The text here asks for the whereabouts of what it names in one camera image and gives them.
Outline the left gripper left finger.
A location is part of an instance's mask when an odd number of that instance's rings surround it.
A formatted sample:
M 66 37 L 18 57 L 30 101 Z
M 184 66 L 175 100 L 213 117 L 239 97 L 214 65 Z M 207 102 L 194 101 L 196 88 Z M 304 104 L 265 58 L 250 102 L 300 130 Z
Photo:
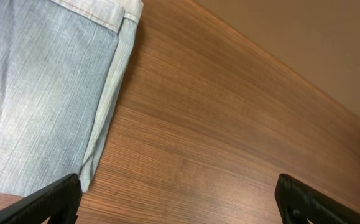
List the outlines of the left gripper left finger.
M 83 192 L 75 173 L 0 210 L 0 224 L 74 224 Z

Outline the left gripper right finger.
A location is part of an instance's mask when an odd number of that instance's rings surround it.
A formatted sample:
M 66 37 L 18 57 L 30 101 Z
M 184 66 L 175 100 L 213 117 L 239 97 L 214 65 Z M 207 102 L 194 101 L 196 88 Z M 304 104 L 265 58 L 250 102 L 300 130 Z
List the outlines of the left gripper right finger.
M 360 224 L 360 213 L 288 174 L 280 174 L 275 200 L 283 224 Z

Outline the light blue denim shorts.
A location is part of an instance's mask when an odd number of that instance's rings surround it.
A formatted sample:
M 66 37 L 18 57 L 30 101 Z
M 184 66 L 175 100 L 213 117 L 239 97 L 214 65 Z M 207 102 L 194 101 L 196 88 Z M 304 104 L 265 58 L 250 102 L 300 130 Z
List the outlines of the light blue denim shorts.
M 103 153 L 141 0 L 0 0 L 0 193 L 26 197 Z

